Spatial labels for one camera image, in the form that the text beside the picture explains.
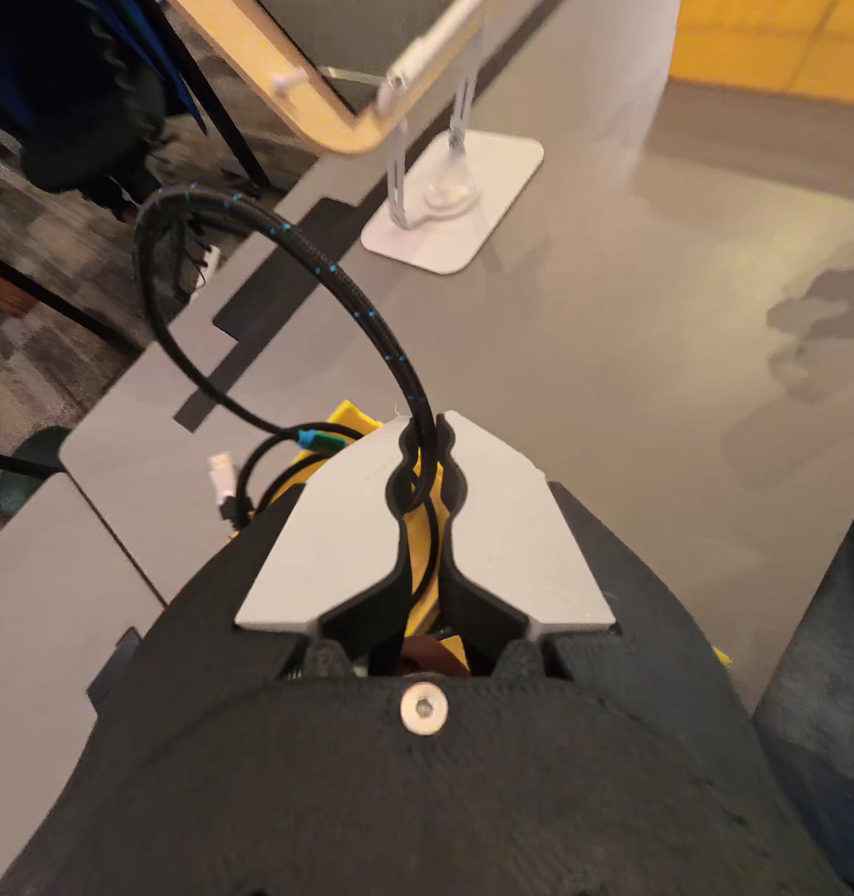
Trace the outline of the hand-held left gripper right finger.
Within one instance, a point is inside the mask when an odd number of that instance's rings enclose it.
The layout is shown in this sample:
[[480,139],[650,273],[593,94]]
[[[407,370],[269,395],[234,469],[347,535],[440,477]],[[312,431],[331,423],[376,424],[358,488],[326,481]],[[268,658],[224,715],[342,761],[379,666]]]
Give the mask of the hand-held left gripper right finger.
[[551,484],[526,455],[447,411],[441,464],[441,605],[465,642],[612,629],[615,615]]

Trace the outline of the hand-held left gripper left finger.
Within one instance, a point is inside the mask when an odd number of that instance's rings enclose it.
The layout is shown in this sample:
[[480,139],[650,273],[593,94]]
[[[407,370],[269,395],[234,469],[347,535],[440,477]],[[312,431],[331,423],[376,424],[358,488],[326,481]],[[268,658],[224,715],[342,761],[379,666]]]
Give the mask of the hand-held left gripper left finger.
[[307,480],[236,613],[237,626],[315,633],[330,612],[406,570],[410,430],[410,418],[395,418]]

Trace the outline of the yellow plastic bin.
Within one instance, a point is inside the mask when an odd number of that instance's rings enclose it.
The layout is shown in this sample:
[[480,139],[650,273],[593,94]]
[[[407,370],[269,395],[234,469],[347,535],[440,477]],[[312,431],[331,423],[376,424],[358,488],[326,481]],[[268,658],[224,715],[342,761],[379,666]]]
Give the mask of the yellow plastic bin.
[[669,74],[854,106],[854,1],[683,1]]
[[[437,418],[437,432],[440,436],[441,445],[441,415]],[[291,429],[311,427],[312,425],[320,425],[321,423],[298,424]],[[354,430],[362,434],[362,438],[367,434],[373,433],[379,427],[372,429]],[[397,571],[390,580],[384,584],[367,591],[359,598],[353,599],[349,604],[343,606],[342,609],[329,613],[328,621],[322,623],[315,633],[295,633],[299,635],[322,635],[332,637],[342,643],[346,651],[353,657],[370,652],[378,643],[383,642],[388,637],[394,636],[403,629],[404,612],[408,608],[408,603],[404,597],[403,588],[410,584],[413,587],[413,607],[411,614],[414,615],[418,610],[429,609],[431,606],[426,604],[426,600],[430,596],[428,588],[432,585],[433,607],[441,604],[441,562],[442,551],[445,543],[445,531],[437,529],[432,532],[427,529],[425,536],[426,545],[423,547],[424,564],[422,569],[416,566],[418,560],[418,544],[412,543],[412,539],[408,537],[407,554],[404,559],[408,561],[404,572]],[[622,625],[616,619],[616,624],[612,629],[606,632],[588,632],[588,633],[608,633],[616,631]],[[506,643],[471,643],[473,651],[481,651],[485,655],[496,659],[504,650]]]

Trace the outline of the black adapter hub with cable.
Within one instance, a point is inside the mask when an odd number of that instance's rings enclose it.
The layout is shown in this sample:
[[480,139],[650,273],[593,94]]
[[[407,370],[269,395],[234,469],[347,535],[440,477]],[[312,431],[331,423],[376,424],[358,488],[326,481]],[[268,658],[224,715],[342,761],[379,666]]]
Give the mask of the black adapter hub with cable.
[[[306,475],[343,451],[347,444],[361,437],[360,432],[350,427],[323,422],[318,426],[291,429],[285,434],[267,436],[241,466],[236,465],[230,453],[211,456],[209,478],[216,492],[220,515],[231,527],[231,533],[240,533],[258,514],[284,494],[287,488],[303,484]],[[252,475],[265,455],[284,442],[294,442],[301,454],[271,482],[259,501],[254,503],[249,491]]]

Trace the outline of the person's leg in jeans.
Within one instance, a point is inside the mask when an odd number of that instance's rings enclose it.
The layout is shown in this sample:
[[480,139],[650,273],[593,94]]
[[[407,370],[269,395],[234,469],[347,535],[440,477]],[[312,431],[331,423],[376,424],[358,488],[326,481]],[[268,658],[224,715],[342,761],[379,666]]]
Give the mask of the person's leg in jeans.
[[754,721],[782,790],[854,890],[854,519]]

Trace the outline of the black office chair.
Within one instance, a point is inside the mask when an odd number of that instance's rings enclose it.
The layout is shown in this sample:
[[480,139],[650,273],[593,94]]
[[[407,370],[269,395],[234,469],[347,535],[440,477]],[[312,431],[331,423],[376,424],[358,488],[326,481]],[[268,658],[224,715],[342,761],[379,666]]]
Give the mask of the black office chair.
[[171,89],[104,2],[0,1],[0,129],[45,193],[115,217],[157,192]]

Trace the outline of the grey panel with wooden rim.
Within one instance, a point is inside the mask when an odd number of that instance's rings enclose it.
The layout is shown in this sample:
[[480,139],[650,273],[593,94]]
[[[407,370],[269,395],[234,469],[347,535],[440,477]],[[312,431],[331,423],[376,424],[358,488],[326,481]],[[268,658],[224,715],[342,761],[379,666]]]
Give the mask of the grey panel with wooden rim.
[[317,154],[375,151],[472,39],[483,1],[178,1],[186,23]]

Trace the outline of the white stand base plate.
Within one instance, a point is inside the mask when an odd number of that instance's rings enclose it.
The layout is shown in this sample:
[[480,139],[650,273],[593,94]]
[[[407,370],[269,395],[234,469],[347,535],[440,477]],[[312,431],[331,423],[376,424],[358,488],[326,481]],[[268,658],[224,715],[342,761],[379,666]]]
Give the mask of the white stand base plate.
[[[428,213],[424,190],[448,151],[448,132],[434,138],[406,171],[405,208],[417,220]],[[400,230],[389,218],[388,199],[361,235],[364,249],[439,275],[463,271],[496,229],[544,160],[531,139],[470,130],[466,158],[480,190],[476,205],[459,218],[428,220]]]

